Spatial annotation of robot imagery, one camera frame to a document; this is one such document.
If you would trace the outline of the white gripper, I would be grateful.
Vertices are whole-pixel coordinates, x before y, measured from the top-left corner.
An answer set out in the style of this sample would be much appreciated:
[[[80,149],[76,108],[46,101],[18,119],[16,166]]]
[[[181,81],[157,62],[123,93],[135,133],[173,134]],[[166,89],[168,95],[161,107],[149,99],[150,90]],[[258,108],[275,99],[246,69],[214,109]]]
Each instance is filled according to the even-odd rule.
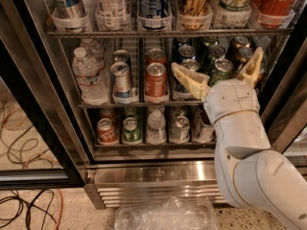
[[[259,112],[260,104],[253,87],[260,73],[263,55],[263,49],[257,47],[251,59],[239,72],[238,80],[220,80],[211,89],[207,75],[193,72],[175,62],[171,64],[171,68],[175,78],[195,99],[204,100],[203,107],[210,124],[214,125],[227,115],[242,111]]]

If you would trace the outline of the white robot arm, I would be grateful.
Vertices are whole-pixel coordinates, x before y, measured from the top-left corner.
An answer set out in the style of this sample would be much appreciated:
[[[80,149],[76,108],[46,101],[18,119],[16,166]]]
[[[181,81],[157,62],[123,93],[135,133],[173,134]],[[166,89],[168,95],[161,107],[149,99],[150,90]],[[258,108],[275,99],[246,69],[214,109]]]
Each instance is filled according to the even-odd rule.
[[[263,50],[258,47],[234,79],[208,84],[205,74],[172,63],[176,79],[203,101],[215,128],[215,174],[224,200],[273,214],[288,230],[307,230],[307,182],[283,154],[272,149],[259,116],[254,83]]]

